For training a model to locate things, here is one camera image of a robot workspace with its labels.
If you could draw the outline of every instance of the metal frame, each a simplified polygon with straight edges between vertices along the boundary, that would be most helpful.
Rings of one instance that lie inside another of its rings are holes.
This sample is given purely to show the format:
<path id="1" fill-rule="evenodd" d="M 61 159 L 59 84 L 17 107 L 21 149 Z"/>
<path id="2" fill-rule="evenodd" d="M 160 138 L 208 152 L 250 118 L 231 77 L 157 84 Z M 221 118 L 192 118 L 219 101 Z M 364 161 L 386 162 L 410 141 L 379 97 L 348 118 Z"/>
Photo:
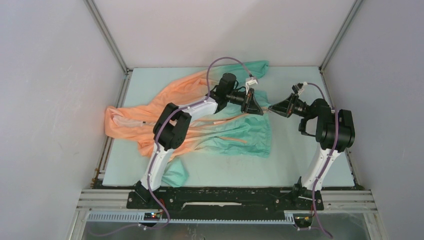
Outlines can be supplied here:
<path id="1" fill-rule="evenodd" d="M 94 0 L 84 0 L 84 2 L 87 5 L 88 10 L 90 11 L 91 15 L 94 18 L 95 23 L 98 26 L 98 29 L 103 35 L 104 40 L 106 41 L 107 45 L 109 46 L 110 50 L 112 51 L 113 55 L 118 61 L 120 67 L 122 68 L 123 72 L 127 74 L 129 71 L 127 64 L 125 63 L 124 58 L 122 57 L 117 47 L 117 44 L 115 43 L 115 40 L 111 35 L 111 32 L 106 26 L 106 23 L 103 20 L 102 15 L 100 14 L 99 9 L 97 8 L 97 5 L 95 4 Z"/>
<path id="2" fill-rule="evenodd" d="M 124 77 L 121 87 L 119 89 L 118 98 L 115 103 L 116 108 L 122 107 L 127 96 L 128 87 L 130 86 L 131 77 L 133 76 L 133 71 L 129 71 L 128 74 Z M 97 180 L 102 180 L 105 177 L 106 167 L 108 166 L 109 153 L 114 143 L 114 139 L 106 136 L 103 142 L 103 151 L 100 154 L 100 158 L 97 161 L 97 168 L 94 170 L 94 176 L 92 183 L 94 184 Z"/>
<path id="3" fill-rule="evenodd" d="M 158 209 L 127 209 L 128 189 L 84 189 L 81 192 L 76 211 L 68 233 L 68 240 L 83 237 L 86 222 L 128 222 L 138 223 L 140 213 L 155 212 Z M 382 235 L 377 206 L 369 190 L 322 190 L 325 214 L 363 214 L 372 240 L 386 239 Z M 191 219 L 171 219 L 172 223 L 223 223 L 223 224 L 292 224 L 294 214 L 309 214 L 307 210 L 284 211 L 282 221 L 196 221 Z"/>
<path id="4" fill-rule="evenodd" d="M 327 54 L 324 57 L 324 60 L 321 63 L 320 69 L 323 73 L 325 69 L 327 68 L 331 58 L 334 55 L 334 52 L 337 50 L 337 47 L 339 46 L 340 42 L 342 41 L 343 37 L 345 36 L 346 32 L 348 31 L 348 28 L 350 27 L 351 23 L 355 19 L 360 7 L 362 6 L 362 3 L 365 0 L 355 0 L 355 2 L 352 5 L 352 8 L 350 9 L 349 13 L 346 16 L 346 19 L 344 20 L 343 24 L 341 25 L 340 30 L 338 31 L 333 43 L 331 44 L 330 49 L 328 50 Z"/>
<path id="5" fill-rule="evenodd" d="M 116 107 L 121 107 L 124 103 L 125 96 L 128 90 L 128 86 L 131 80 L 132 71 L 127 67 L 105 21 L 102 18 L 96 4 L 95 0 L 84 0 L 87 5 L 88 10 L 92 14 L 100 32 L 102 33 L 106 43 L 110 47 L 112 53 L 114 54 L 116 60 L 118 61 L 120 67 L 125 73 L 125 79 L 122 81 L 122 85 L 119 91 L 118 99 L 116 101 Z M 351 25 L 353 19 L 355 18 L 358 10 L 360 9 L 364 0 L 356 0 L 352 5 L 352 8 L 349 11 L 346 19 L 344 20 L 336 38 L 334 39 L 330 49 L 328 50 L 321 66 L 319 67 L 320 73 L 322 76 L 322 81 L 324 83 L 325 91 L 329 96 L 329 102 L 333 106 L 334 102 L 332 101 L 330 91 L 325 81 L 324 72 L 328 66 L 331 58 L 334 55 L 334 52 L 338 48 L 341 40 L 345 36 L 347 29 Z M 95 171 L 94 179 L 103 179 L 104 173 L 107 167 L 107 160 L 109 156 L 109 151 L 112 147 L 113 139 L 106 137 L 104 140 L 104 149 L 98 160 L 97 169 Z M 355 183 L 359 184 L 359 180 L 355 175 L 355 166 L 352 164 L 349 150 L 346 151 L 349 163 L 351 165 L 351 172 L 355 179 Z M 73 216 L 71 226 L 68 232 L 68 240 L 80 240 L 83 237 L 84 228 L 87 221 L 95 220 L 95 217 L 90 217 L 90 215 L 101 215 L 103 216 L 106 213 L 115 216 L 127 216 L 128 219 L 121 219 L 120 222 L 139 221 L 140 218 L 134 218 L 131 216 L 139 216 L 140 212 L 151 212 L 157 211 L 157 209 L 127 209 L 127 199 L 128 194 L 131 190 L 129 189 L 84 189 L 81 192 L 75 214 Z M 363 214 L 369 235 L 372 240 L 387 239 L 385 235 L 385 230 L 380 220 L 380 216 L 377 211 L 377 206 L 374 202 L 371 191 L 369 190 L 322 190 L 322 200 L 324 204 L 324 210 L 318 211 L 320 213 L 326 214 L 341 214 L 341 213 L 356 213 Z M 303 210 L 291 210 L 285 211 L 288 216 L 293 216 L 293 214 L 308 214 L 309 211 Z M 114 217 L 109 217 L 104 221 L 116 222 L 117 219 Z"/>

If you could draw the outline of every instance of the teal cloth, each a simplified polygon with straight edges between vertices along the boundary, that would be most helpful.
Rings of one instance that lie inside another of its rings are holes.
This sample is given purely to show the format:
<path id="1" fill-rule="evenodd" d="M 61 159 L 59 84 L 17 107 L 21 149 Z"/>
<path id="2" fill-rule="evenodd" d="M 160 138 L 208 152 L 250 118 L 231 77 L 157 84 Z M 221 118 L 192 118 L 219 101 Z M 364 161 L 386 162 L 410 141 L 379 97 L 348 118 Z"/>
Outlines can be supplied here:
<path id="1" fill-rule="evenodd" d="M 268 71 L 268 61 L 254 61 L 245 64 L 251 74 L 258 79 Z M 240 64 L 218 66 L 210 75 L 211 79 L 220 79 L 224 73 L 232 73 L 237 77 L 239 87 L 244 86 L 249 75 Z M 255 98 L 261 107 L 268 107 L 267 93 L 255 91 Z M 199 125 L 209 125 L 214 120 L 231 118 L 241 114 L 240 106 L 232 103 L 216 114 L 206 116 L 207 121 L 198 122 Z M 267 158 L 271 151 L 272 130 L 267 113 L 264 115 L 246 114 L 242 117 L 213 126 L 205 126 L 202 130 L 208 137 L 201 140 L 195 151 L 216 155 L 252 155 Z M 189 174 L 183 162 L 177 156 L 168 163 L 162 181 L 172 187 L 181 187 Z"/>

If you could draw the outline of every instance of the white connector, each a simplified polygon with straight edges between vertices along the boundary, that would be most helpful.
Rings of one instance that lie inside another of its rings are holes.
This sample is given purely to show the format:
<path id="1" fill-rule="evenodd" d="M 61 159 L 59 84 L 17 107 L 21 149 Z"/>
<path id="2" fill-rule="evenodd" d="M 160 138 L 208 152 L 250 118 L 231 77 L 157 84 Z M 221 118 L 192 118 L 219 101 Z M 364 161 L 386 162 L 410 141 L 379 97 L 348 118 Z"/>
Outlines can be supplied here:
<path id="1" fill-rule="evenodd" d="M 246 94 L 248 94 L 250 86 L 258 84 L 258 79 L 255 76 L 246 78 Z"/>

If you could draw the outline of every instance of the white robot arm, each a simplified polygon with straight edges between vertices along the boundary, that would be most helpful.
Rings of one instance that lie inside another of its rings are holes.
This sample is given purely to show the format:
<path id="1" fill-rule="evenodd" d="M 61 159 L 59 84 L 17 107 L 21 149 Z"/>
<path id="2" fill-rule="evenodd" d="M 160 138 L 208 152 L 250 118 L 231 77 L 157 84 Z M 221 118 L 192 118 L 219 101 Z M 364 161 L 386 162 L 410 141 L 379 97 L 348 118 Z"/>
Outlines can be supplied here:
<path id="1" fill-rule="evenodd" d="M 206 115 L 214 114 L 217 110 L 218 104 L 213 98 L 204 97 L 201 99 L 201 101 L 204 101 L 201 104 L 198 104 L 193 107 L 188 107 L 182 112 L 189 114 L 191 116 L 191 120 L 189 124 L 196 121 L 199 118 L 202 118 Z M 189 105 L 182 105 L 179 106 L 180 108 L 187 107 Z M 161 186 L 162 176 L 164 175 L 165 168 L 167 166 L 167 163 L 170 160 L 170 157 L 172 153 L 175 151 L 174 148 L 169 148 L 168 150 L 165 150 L 165 147 L 161 144 L 158 145 L 154 144 L 153 146 L 153 154 L 150 157 L 150 161 L 147 166 L 147 170 L 144 173 L 143 177 L 141 178 L 141 184 L 143 187 L 148 189 L 147 179 L 148 175 L 150 174 L 150 187 L 152 191 L 158 189 Z"/>
<path id="2" fill-rule="evenodd" d="M 234 74 L 224 73 L 216 89 L 211 90 L 200 101 L 180 106 L 173 103 L 166 105 L 153 128 L 154 139 L 158 141 L 154 144 L 147 170 L 141 178 L 141 185 L 145 189 L 149 189 L 150 185 L 150 189 L 154 191 L 161 186 L 166 165 L 175 149 L 183 143 L 193 121 L 221 111 L 228 102 L 240 105 L 243 113 L 264 114 L 255 99 L 255 90 L 234 89 L 236 81 Z"/>

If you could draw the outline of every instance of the orange strip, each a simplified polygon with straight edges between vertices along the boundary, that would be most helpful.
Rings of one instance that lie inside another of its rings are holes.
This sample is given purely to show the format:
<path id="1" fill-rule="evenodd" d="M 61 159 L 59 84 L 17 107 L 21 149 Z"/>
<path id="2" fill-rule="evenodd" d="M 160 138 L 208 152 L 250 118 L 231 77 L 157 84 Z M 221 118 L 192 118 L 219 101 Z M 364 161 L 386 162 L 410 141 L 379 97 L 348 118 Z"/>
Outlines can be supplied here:
<path id="1" fill-rule="evenodd" d="M 222 140 L 236 141 L 236 142 L 240 142 L 240 143 L 244 143 L 244 144 L 248 143 L 247 141 L 245 141 L 243 139 L 238 139 L 238 138 L 233 138 L 233 137 L 219 136 L 218 138 L 220 138 Z"/>

